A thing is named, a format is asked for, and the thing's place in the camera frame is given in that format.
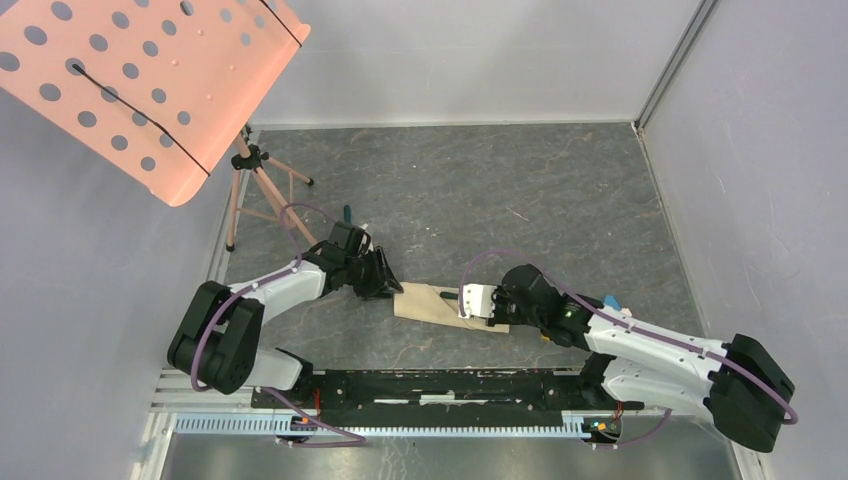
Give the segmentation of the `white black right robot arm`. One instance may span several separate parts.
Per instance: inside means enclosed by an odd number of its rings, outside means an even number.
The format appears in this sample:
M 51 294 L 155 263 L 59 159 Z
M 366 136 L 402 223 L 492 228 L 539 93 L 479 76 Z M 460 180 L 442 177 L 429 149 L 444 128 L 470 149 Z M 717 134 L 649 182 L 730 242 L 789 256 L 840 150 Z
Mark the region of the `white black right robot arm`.
M 615 400 L 684 413 L 761 453 L 797 420 L 788 410 L 793 382 L 752 337 L 725 342 L 651 325 L 557 289 L 531 264 L 509 270 L 489 298 L 489 323 L 535 327 L 559 346 L 588 352 L 577 392 L 591 408 Z

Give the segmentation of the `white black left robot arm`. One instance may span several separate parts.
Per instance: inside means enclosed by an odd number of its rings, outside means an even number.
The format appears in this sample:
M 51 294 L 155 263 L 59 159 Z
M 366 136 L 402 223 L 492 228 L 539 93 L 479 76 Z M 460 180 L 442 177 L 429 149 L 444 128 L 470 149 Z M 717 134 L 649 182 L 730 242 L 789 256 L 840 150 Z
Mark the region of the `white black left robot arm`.
M 349 287 L 362 300 L 389 299 L 403 288 L 384 250 L 353 224 L 338 221 L 328 239 L 258 279 L 196 290 L 169 345 L 169 366 L 188 375 L 197 391 L 232 394 L 244 386 L 271 387 L 290 407 L 306 405 L 313 379 L 305 360 L 284 350 L 263 350 L 261 330 L 306 302 Z

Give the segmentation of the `beige cloth napkin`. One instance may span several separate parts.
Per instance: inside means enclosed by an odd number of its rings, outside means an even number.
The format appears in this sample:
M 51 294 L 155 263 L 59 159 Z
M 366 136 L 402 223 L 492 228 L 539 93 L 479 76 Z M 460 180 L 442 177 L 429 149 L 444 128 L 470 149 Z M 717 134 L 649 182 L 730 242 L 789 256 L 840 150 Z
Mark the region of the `beige cloth napkin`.
M 443 299 L 439 296 L 443 291 L 456 292 L 459 295 L 457 288 L 411 282 L 402 282 L 401 285 L 403 292 L 393 297 L 393 313 L 396 317 L 489 333 L 507 334 L 510 331 L 508 325 L 489 327 L 482 318 L 460 318 L 458 300 Z

